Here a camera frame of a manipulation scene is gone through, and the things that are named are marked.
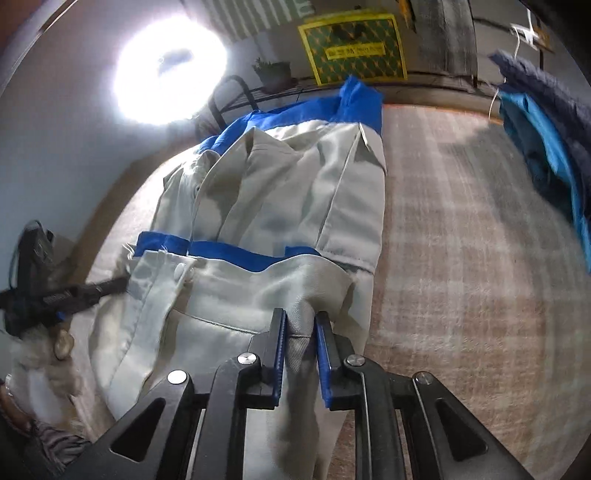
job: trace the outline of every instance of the beige rug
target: beige rug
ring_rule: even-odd
[[[384,246],[365,353],[433,372],[538,480],[591,432],[591,277],[502,127],[384,109]],[[352,416],[330,477],[354,478]]]

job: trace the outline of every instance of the metal screw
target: metal screw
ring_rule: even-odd
[[[431,385],[435,380],[433,374],[429,372],[419,372],[415,374],[414,378],[419,382],[421,385]]]
[[[256,362],[256,355],[250,352],[244,352],[238,355],[238,363],[242,365],[252,365]]]
[[[187,379],[187,374],[182,370],[175,370],[168,374],[168,381],[173,385],[179,385]]]
[[[365,357],[363,355],[357,355],[354,353],[353,355],[349,355],[347,357],[346,362],[352,367],[361,367],[365,363]]]

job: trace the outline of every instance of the plant pot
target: plant pot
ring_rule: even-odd
[[[265,93],[278,93],[293,85],[291,67],[288,61],[278,61],[262,69],[255,69],[261,79],[262,89]]]

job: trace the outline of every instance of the white wall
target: white wall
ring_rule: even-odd
[[[167,127],[123,118],[112,83],[130,36],[181,12],[176,0],[82,0],[21,63],[0,97],[0,289],[26,222],[76,240],[126,167],[171,140]],[[0,335],[1,376],[6,345]]]

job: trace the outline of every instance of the potted plant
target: potted plant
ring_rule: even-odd
[[[293,85],[291,78],[291,67],[288,61],[277,61],[274,63],[257,58],[252,66],[258,77],[261,79],[262,89],[265,93],[278,93]]]

